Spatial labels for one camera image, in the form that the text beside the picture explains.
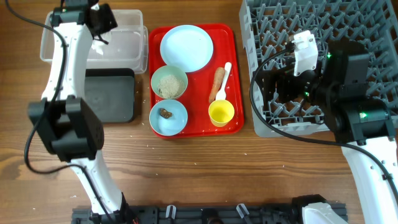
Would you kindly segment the light blue plate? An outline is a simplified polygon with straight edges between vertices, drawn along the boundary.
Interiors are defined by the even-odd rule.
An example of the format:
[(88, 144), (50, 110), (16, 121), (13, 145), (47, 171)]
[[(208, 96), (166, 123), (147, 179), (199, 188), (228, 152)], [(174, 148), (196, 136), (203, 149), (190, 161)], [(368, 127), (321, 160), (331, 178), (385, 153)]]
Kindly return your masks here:
[(181, 25), (170, 29), (160, 43), (162, 60), (185, 73), (205, 67), (213, 52), (214, 45), (210, 35), (194, 25)]

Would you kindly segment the yellow plastic cup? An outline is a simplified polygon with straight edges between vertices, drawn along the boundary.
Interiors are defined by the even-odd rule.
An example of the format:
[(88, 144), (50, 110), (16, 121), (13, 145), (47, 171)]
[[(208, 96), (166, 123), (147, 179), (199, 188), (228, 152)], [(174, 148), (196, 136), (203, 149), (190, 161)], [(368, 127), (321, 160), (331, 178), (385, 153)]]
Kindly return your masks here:
[(209, 105), (208, 114), (214, 126), (223, 127), (233, 119), (235, 110), (228, 100), (215, 100)]

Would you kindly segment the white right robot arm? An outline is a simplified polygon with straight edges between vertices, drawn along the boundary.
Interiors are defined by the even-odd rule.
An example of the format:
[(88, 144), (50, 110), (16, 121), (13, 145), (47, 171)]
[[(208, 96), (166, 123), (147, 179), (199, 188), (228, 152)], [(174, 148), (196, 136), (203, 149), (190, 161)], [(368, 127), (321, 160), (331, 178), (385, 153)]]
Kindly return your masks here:
[(318, 106), (334, 141), (302, 138), (273, 127), (259, 110), (255, 114), (282, 136), (342, 149), (358, 191), (366, 223), (397, 223), (397, 145), (390, 110), (380, 99), (368, 97), (369, 53), (352, 40), (331, 41), (324, 62), (294, 76), (292, 69), (253, 72), (249, 93), (259, 85), (263, 97), (278, 92), (281, 101), (301, 97)]

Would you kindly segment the orange carrot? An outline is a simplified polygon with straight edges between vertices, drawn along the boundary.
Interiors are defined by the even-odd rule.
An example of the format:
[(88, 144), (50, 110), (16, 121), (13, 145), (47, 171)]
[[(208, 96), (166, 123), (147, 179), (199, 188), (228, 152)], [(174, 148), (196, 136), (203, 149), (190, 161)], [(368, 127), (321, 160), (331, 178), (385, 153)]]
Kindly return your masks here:
[(216, 94), (221, 87), (225, 75), (225, 69), (223, 67), (218, 67), (215, 71), (213, 84), (211, 87), (210, 95), (208, 101), (211, 103), (215, 100)]

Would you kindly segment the brown food scrap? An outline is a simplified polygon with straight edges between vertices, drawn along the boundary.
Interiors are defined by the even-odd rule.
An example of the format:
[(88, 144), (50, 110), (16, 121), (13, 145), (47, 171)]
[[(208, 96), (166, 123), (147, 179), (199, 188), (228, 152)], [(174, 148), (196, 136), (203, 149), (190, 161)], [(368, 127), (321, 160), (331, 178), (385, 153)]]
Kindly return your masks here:
[(173, 116), (173, 114), (169, 111), (167, 111), (165, 108), (161, 108), (159, 110), (159, 114), (161, 115), (161, 117), (165, 118), (165, 119), (169, 119)]

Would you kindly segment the white napkin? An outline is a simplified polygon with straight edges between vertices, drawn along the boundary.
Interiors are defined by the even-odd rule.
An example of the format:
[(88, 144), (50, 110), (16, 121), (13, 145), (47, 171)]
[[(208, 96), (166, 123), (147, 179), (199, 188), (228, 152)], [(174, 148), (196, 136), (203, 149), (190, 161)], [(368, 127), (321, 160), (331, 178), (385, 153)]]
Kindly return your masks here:
[(104, 55), (104, 48), (109, 45), (112, 39), (111, 31), (95, 36), (91, 48), (100, 55)]

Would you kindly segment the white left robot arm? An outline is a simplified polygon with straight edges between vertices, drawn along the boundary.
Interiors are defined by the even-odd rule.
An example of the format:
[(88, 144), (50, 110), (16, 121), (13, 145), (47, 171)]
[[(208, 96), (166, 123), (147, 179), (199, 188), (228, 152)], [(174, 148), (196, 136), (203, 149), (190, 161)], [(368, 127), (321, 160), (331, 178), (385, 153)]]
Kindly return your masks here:
[(93, 223), (133, 223), (134, 215), (111, 178), (101, 151), (104, 130), (85, 102), (86, 61), (93, 41), (117, 27), (108, 4), (62, 1), (46, 28), (53, 32), (49, 81), (29, 118), (46, 150), (78, 176), (91, 201)]

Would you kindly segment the light blue bowl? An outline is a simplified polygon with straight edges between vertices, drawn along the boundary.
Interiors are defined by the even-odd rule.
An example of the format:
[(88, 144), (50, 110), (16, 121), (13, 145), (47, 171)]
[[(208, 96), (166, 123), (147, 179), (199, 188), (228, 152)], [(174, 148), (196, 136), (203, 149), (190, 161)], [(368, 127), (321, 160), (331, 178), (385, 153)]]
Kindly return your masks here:
[[(160, 115), (161, 109), (171, 113), (171, 117)], [(156, 103), (149, 115), (152, 129), (161, 136), (174, 136), (180, 133), (187, 125), (188, 113), (184, 105), (177, 100), (162, 100)]]

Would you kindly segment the white rice pile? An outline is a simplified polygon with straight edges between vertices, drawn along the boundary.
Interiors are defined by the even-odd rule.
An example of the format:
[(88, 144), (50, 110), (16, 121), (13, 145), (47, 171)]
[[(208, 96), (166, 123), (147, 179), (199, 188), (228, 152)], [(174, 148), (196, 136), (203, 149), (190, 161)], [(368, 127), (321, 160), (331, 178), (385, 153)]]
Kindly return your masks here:
[(165, 99), (178, 97), (185, 88), (184, 82), (175, 75), (166, 75), (159, 80), (159, 95)]

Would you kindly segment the mint green bowl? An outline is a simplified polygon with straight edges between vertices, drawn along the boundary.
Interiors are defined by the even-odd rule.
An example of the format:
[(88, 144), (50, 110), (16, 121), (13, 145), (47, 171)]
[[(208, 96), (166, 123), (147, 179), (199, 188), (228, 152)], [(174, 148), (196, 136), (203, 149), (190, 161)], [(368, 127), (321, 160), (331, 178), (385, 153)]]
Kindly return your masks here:
[[(183, 89), (181, 94), (176, 98), (165, 99), (159, 95), (159, 91), (158, 91), (159, 80), (166, 75), (175, 75), (176, 77), (178, 77), (180, 80), (182, 80), (184, 82), (185, 88)], [(178, 67), (171, 66), (171, 65), (165, 65), (163, 67), (160, 67), (159, 69), (157, 69), (154, 72), (154, 74), (152, 75), (152, 78), (151, 78), (152, 90), (158, 97), (165, 99), (165, 100), (176, 100), (177, 98), (180, 98), (184, 94), (185, 90), (187, 89), (187, 86), (188, 86), (187, 74), (185, 72), (183, 72), (181, 69), (179, 69)]]

